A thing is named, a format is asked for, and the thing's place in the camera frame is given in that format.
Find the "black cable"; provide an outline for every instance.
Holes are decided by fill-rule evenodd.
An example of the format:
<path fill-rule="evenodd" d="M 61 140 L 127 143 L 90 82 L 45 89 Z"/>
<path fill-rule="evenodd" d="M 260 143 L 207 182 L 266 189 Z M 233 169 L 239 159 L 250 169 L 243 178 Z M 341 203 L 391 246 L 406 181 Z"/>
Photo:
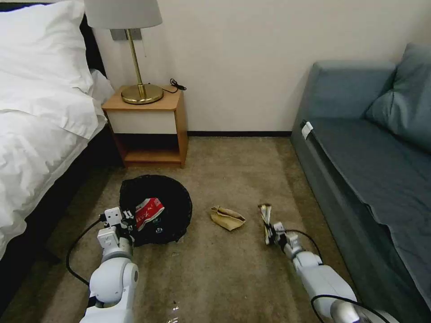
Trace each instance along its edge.
<path fill-rule="evenodd" d="M 85 229 L 85 231 L 83 233 L 81 233 L 81 235 L 78 237 L 78 239 L 76 239 L 72 245 L 69 248 L 69 251 L 67 252 L 66 255 L 66 268 L 67 270 L 76 278 L 78 278 L 80 281 L 82 281 L 84 284 L 86 284 L 87 286 L 90 286 L 90 283 L 88 281 L 86 281 L 84 278 L 82 278 L 81 276 L 79 276 L 76 272 L 73 271 L 73 269 L 70 267 L 70 255 L 72 254 L 72 250 L 73 248 L 76 246 L 76 244 L 79 242 L 79 240 L 81 240 L 81 238 L 88 232 L 90 231 L 90 229 L 95 226 L 96 224 L 98 224 L 99 222 L 101 222 L 100 218 L 97 219 L 97 221 L 95 223 L 93 223 L 92 225 L 90 225 L 87 229 Z"/>
<path fill-rule="evenodd" d="M 314 239 L 311 236 L 309 236 L 307 233 L 302 232 L 300 230 L 291 230 L 291 229 L 289 229 L 289 230 L 286 230 L 286 232 L 296 232 L 296 233 L 300 233 L 300 234 L 306 236 L 313 243 L 314 248 L 316 248 L 316 251 L 319 254 L 319 257 L 320 257 L 320 259 L 322 260 L 322 263 L 323 263 L 322 253 L 320 252 L 320 249 L 317 246 L 317 243 L 314 241 Z"/>
<path fill-rule="evenodd" d="M 345 298 L 345 297 L 335 296 L 335 295 L 327 295 L 327 294 L 316 295 L 316 296 L 315 296 L 315 297 L 313 297 L 313 298 L 311 299 L 311 301 L 310 301 L 310 302 L 311 302 L 311 307 L 313 308 L 313 311 L 314 311 L 314 314 L 316 314 L 317 318 L 319 319 L 319 321 L 320 321 L 321 323 L 325 323 L 325 322 L 323 321 L 322 317 L 319 315 L 318 311 L 316 310 L 316 308 L 315 308 L 315 306 L 314 306 L 314 302 L 315 302 L 317 299 L 319 299 L 319 298 L 324 298 L 324 297 L 327 297 L 327 298 L 333 298 L 333 299 L 338 299 L 338 300 L 340 300 L 340 301 L 345 301 L 345 302 L 347 302 L 347 303 L 350 303 L 350 304 L 353 304 L 353 305 L 356 305 L 356 306 L 360 306 L 360 307 L 362 307 L 362 308 L 364 308 L 364 309 L 366 309 L 366 310 L 370 311 L 371 313 L 373 313 L 374 315 L 376 315 L 376 316 L 377 316 L 377 317 L 379 317 L 380 319 L 382 319 L 382 321 L 383 321 L 383 322 L 385 322 L 385 323 L 391 323 L 391 322 L 389 322 L 389 320 L 388 320 L 387 318 L 385 318 L 383 315 L 381 315 L 378 311 L 376 311 L 376 310 L 372 309 L 371 307 L 368 307 L 368 306 L 367 306 L 367 305 L 365 305 L 365 304 L 362 304 L 362 303 L 359 303 L 359 302 L 356 302 L 356 301 L 352 301 L 351 299 L 348 299 L 348 298 Z"/>
<path fill-rule="evenodd" d="M 175 80 L 175 79 L 171 79 L 170 80 L 170 82 L 171 82 L 171 85 L 173 86 L 173 87 L 176 87 L 176 90 L 174 91 L 174 92 L 171 92 L 171 91 L 169 91 L 169 90 L 167 90 L 167 89 L 163 89 L 164 91 L 166 91 L 166 92 L 169 92 L 169 93 L 177 93 L 178 92 L 178 90 L 182 90 L 182 91 L 185 91 L 185 90 L 187 90 L 187 88 L 185 87 L 185 86 L 182 86 L 182 85 L 179 85 L 178 84 L 178 82 Z"/>

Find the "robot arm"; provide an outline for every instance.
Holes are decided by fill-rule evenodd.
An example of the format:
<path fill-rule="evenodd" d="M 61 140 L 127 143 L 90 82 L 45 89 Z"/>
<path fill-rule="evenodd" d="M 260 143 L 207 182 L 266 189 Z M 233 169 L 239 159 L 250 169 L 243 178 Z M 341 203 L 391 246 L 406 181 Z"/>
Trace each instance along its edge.
<path fill-rule="evenodd" d="M 269 222 L 271 205 L 259 205 L 259 209 L 265 225 L 265 243 L 278 244 L 293 262 L 319 315 L 328 317 L 335 323 L 398 323 L 388 313 L 379 312 L 386 319 L 383 320 L 363 307 L 355 305 L 357 299 L 352 288 L 332 267 L 323 265 L 318 255 L 304 250 L 298 235 L 286 230 L 281 222 L 274 225 Z"/>
<path fill-rule="evenodd" d="M 120 208 L 105 211 L 106 227 L 97 239 L 102 263 L 90 278 L 90 297 L 81 323 L 132 323 L 138 267 L 131 261 L 133 216 Z"/>

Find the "cable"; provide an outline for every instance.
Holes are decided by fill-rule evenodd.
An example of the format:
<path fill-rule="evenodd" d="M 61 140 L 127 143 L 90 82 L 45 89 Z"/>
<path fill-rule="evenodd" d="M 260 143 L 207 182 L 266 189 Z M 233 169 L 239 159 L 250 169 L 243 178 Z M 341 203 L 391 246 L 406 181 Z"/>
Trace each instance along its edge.
<path fill-rule="evenodd" d="M 82 278 L 80 275 L 78 275 L 76 272 L 73 271 L 73 269 L 70 267 L 70 255 L 72 254 L 72 250 L 73 248 L 76 246 L 76 244 L 79 242 L 79 240 L 81 240 L 81 238 L 88 232 L 90 231 L 90 229 L 95 226 L 96 224 L 98 224 L 99 222 L 101 222 L 101 219 L 97 219 L 96 222 L 94 222 L 92 225 L 90 225 L 87 229 L 85 229 L 85 231 L 83 233 L 81 233 L 81 235 L 78 237 L 78 239 L 76 239 L 72 245 L 69 248 L 69 251 L 67 252 L 66 255 L 66 268 L 67 270 L 76 278 L 78 278 L 80 281 L 82 281 L 84 284 L 86 284 L 87 286 L 90 286 L 90 283 L 88 281 L 86 281 L 84 278 Z"/>
<path fill-rule="evenodd" d="M 359 303 L 359 302 L 356 302 L 356 301 L 352 301 L 351 299 L 348 299 L 348 298 L 345 298 L 345 297 L 335 296 L 335 295 L 326 295 L 326 294 L 316 295 L 316 296 L 315 296 L 315 297 L 313 297 L 313 298 L 311 299 L 311 301 L 310 301 L 310 302 L 311 302 L 311 307 L 313 308 L 313 311 L 314 311 L 314 314 L 316 314 L 317 318 L 319 319 L 319 321 L 320 321 L 321 323 L 325 323 L 325 322 L 323 321 L 322 317 L 319 315 L 318 311 L 316 310 L 316 308 L 315 308 L 315 306 L 314 306 L 314 302 L 315 302 L 317 299 L 319 299 L 319 298 L 324 298 L 324 297 L 327 297 L 327 298 L 333 298 L 333 299 L 338 299 L 338 300 L 340 300 L 340 301 L 345 301 L 345 302 L 347 302 L 347 303 L 350 303 L 350 304 L 353 304 L 353 305 L 356 305 L 356 306 L 360 306 L 360 307 L 362 307 L 362 308 L 366 309 L 367 311 L 369 311 L 369 312 L 373 313 L 373 314 L 374 314 L 374 315 L 376 315 L 377 317 L 379 317 L 383 322 L 385 322 L 385 323 L 391 323 L 391 322 L 389 322 L 389 320 L 388 320 L 387 318 L 385 318 L 383 315 L 381 315 L 378 311 L 376 311 L 376 310 L 372 309 L 371 307 L 368 307 L 368 306 L 367 306 L 367 305 L 365 305 L 365 304 L 362 304 L 362 303 Z"/>
<path fill-rule="evenodd" d="M 187 90 L 187 88 L 185 87 L 185 86 L 182 86 L 182 85 L 179 85 L 178 84 L 178 82 L 175 80 L 175 79 L 171 79 L 170 80 L 170 82 L 171 82 L 171 85 L 173 86 L 173 87 L 176 87 L 176 90 L 174 91 L 174 92 L 171 92 L 171 91 L 169 91 L 169 90 L 167 90 L 167 89 L 163 89 L 164 91 L 166 91 L 166 92 L 169 92 L 169 93 L 177 93 L 178 92 L 178 90 L 182 90 L 182 91 L 185 91 L 185 90 Z"/>
<path fill-rule="evenodd" d="M 304 236 L 306 236 L 312 243 L 313 243 L 313 245 L 314 245 L 314 248 L 316 248 L 316 251 L 317 251 L 317 253 L 319 254 L 319 257 L 320 257 L 320 259 L 322 260 L 322 263 L 323 263 L 323 258 L 322 258 L 322 253 L 320 252 L 320 249 L 319 249 L 319 247 L 317 246 L 317 243 L 314 241 L 314 239 L 311 237 L 311 236 L 309 236 L 307 233 L 305 233 L 305 232 L 302 232 L 302 231 L 300 231 L 300 230 L 286 230 L 286 232 L 296 232 L 296 233 L 300 233 L 300 234 L 302 234 L 302 235 L 304 235 Z"/>

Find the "white lampshade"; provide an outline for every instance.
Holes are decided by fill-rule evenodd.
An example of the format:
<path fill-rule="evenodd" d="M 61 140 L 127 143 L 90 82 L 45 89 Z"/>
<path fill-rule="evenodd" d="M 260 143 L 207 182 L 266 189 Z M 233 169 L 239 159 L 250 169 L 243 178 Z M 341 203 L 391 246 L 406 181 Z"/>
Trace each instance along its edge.
<path fill-rule="evenodd" d="M 132 29 L 162 23 L 157 0 L 84 0 L 84 3 L 90 27 Z"/>

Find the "wall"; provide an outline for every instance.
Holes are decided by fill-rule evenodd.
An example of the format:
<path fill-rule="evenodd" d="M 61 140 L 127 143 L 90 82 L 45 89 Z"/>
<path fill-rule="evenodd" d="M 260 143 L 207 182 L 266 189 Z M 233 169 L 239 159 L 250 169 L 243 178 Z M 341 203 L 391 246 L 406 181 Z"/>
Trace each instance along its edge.
<path fill-rule="evenodd" d="M 163 24 L 142 30 L 143 80 L 174 77 L 189 130 L 288 131 L 312 63 L 397 61 L 431 43 L 429 0 L 159 0 Z M 115 87 L 136 82 L 127 42 L 95 30 Z"/>

